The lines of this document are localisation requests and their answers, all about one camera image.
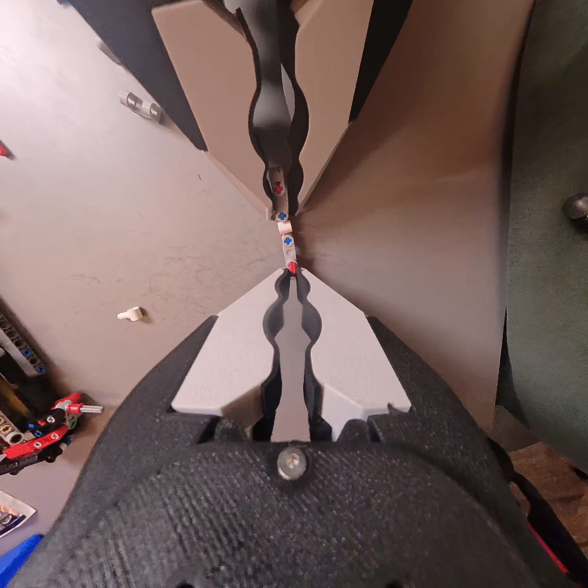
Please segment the colourful sticker sheet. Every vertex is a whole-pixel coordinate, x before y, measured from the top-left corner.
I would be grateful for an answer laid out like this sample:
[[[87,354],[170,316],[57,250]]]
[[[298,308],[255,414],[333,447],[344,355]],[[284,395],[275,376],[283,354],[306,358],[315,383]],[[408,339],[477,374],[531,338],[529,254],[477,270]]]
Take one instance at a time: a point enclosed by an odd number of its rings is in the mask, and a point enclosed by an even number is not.
[[[26,523],[36,509],[1,491],[1,538]]]

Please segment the dark grey lego connector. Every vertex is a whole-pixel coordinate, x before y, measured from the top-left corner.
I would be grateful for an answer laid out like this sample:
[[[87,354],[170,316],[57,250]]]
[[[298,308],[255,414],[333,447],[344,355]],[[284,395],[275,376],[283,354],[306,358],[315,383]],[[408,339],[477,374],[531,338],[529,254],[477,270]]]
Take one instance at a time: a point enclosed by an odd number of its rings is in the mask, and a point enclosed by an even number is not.
[[[119,93],[119,100],[124,107],[127,107],[135,114],[156,123],[161,123],[163,110],[157,103],[143,100],[136,94],[127,91]]]

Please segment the blue storage bin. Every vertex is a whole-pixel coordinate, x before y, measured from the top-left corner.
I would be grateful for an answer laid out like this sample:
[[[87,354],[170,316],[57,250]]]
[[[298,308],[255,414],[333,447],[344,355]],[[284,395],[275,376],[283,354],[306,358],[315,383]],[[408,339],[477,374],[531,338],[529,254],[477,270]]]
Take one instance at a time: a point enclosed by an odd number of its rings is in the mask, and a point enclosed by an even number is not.
[[[1,556],[1,587],[7,587],[43,539],[34,534]]]

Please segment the grey lego liftarm assembly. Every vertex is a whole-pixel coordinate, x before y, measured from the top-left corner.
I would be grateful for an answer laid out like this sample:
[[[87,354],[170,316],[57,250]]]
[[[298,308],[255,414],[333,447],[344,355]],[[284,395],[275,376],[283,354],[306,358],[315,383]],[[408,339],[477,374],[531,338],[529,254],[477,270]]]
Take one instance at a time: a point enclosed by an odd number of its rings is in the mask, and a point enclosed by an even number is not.
[[[268,181],[273,199],[272,218],[277,224],[283,248],[285,266],[288,269],[288,263],[290,261],[298,263],[298,260],[292,222],[289,214],[289,195],[283,169],[277,166],[269,168]]]

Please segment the lego car chassis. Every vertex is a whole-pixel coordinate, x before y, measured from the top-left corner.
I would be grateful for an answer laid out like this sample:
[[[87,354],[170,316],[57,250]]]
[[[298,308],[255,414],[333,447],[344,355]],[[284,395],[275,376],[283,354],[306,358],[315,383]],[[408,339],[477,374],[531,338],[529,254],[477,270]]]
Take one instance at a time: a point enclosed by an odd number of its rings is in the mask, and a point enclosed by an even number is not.
[[[104,410],[90,395],[57,384],[48,355],[1,299],[1,475],[55,462]]]

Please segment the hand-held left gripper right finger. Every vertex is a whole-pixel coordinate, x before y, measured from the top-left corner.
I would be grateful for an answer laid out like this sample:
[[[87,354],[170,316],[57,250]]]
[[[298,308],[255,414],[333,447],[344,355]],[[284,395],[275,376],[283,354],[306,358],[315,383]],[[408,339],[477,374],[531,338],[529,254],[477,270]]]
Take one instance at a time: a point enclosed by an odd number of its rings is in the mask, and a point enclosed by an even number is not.
[[[366,422],[411,402],[368,317],[310,273],[298,275],[305,351],[304,395],[312,439],[338,439],[351,420]]]

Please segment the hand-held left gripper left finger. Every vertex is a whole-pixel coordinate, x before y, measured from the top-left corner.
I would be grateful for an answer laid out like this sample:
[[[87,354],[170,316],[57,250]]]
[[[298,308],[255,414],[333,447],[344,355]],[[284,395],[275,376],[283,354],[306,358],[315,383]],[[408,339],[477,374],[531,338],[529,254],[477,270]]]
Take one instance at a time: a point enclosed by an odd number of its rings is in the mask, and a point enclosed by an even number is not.
[[[171,407],[232,420],[270,439],[282,396],[280,350],[290,272],[279,269],[216,317]]]

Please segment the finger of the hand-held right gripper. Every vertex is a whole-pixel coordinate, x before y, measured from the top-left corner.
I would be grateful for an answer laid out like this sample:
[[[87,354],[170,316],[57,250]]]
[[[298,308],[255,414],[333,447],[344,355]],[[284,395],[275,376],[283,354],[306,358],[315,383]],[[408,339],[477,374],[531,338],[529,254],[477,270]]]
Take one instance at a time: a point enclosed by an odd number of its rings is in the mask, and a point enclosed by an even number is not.
[[[154,8],[152,17],[208,158],[270,220],[265,164],[249,133],[257,88],[254,56],[239,20],[222,1],[178,1]]]
[[[373,1],[282,1],[281,58],[293,88],[289,213],[302,211],[350,121]]]

